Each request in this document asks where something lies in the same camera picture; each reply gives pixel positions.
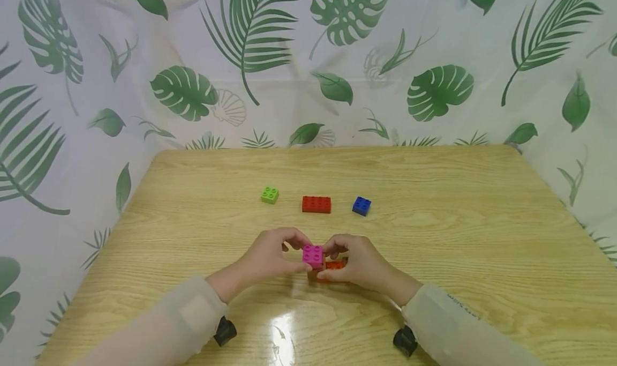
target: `table surface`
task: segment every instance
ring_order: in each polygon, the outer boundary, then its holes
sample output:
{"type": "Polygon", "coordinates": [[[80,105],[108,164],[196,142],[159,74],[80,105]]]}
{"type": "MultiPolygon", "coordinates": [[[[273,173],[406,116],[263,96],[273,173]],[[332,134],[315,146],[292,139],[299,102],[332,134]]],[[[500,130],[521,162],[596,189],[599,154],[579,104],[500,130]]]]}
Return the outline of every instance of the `table surface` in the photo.
{"type": "MultiPolygon", "coordinates": [[[[617,271],[507,146],[161,152],[38,365],[67,364],[281,226],[316,244],[369,236],[548,365],[617,365],[617,271]],[[266,186],[279,189],[275,205],[260,201],[266,186]],[[304,195],[332,197],[332,213],[302,213],[304,195]],[[367,217],[351,212],[357,196],[373,201],[367,217]]],[[[422,350],[403,357],[392,345],[401,314],[356,286],[279,278],[243,292],[227,317],[238,336],[188,365],[435,365],[422,350]]]]}

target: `leaf print curtain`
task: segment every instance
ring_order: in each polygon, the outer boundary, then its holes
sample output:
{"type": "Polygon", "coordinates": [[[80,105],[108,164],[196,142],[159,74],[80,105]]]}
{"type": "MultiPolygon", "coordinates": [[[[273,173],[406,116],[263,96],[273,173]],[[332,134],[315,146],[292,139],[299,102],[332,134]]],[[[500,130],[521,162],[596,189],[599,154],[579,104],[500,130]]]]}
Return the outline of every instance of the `leaf print curtain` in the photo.
{"type": "Polygon", "coordinates": [[[34,364],[168,148],[507,144],[617,264],[617,0],[0,10],[1,364],[34,364]]]}

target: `hand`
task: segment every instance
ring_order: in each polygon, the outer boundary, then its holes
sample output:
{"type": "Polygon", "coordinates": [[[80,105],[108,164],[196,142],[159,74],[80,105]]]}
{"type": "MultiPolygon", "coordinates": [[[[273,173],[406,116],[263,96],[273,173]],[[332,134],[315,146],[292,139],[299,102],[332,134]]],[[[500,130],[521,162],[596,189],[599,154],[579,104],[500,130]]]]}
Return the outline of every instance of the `hand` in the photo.
{"type": "Polygon", "coordinates": [[[400,305],[406,305],[422,287],[422,283],[387,262],[366,236],[334,235],[322,245],[326,256],[336,259],[348,252],[348,263],[340,270],[324,270],[318,278],[348,281],[386,294],[400,305]]]}
{"type": "Polygon", "coordinates": [[[296,228],[263,231],[238,261],[213,273],[206,280],[221,300],[228,303],[244,288],[269,278],[312,271],[310,264],[283,259],[283,252],[289,251],[286,243],[293,249],[302,249],[305,245],[312,244],[309,238],[296,228]]]}

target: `blue lego brick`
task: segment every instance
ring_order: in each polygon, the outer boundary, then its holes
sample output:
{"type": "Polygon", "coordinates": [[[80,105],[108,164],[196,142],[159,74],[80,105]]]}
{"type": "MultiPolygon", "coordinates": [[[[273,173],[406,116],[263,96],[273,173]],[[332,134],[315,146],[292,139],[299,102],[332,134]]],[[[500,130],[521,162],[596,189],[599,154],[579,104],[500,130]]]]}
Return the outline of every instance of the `blue lego brick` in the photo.
{"type": "Polygon", "coordinates": [[[353,204],[351,210],[358,213],[358,215],[366,216],[368,209],[371,207],[371,201],[358,196],[356,202],[353,204]]]}

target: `pink lego brick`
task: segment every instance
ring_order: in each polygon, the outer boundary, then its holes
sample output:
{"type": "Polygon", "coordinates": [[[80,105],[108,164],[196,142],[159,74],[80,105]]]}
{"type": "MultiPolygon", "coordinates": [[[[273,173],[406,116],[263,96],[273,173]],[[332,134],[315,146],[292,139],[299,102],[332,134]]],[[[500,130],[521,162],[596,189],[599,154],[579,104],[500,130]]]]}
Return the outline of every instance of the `pink lego brick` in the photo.
{"type": "Polygon", "coordinates": [[[323,269],[323,252],[320,245],[306,245],[302,251],[302,261],[310,264],[314,270],[323,269]]]}

